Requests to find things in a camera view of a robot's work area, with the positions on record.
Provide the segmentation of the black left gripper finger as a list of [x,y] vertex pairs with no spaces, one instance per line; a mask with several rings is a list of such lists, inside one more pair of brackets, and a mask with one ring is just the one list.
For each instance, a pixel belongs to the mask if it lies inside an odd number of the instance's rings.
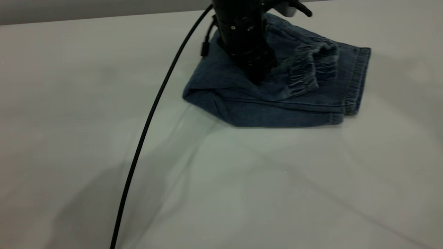
[[255,65],[246,65],[244,68],[244,72],[253,84],[260,83],[260,69],[256,69]]
[[267,75],[272,71],[274,65],[266,65],[259,70],[259,83],[266,79]]

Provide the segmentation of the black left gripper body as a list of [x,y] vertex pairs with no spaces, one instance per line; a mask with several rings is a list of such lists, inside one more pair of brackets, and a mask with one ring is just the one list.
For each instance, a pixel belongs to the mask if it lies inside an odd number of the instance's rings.
[[220,35],[220,47],[243,70],[271,70],[277,66],[274,50],[268,45],[265,33],[248,43],[245,48],[234,49],[225,44]]

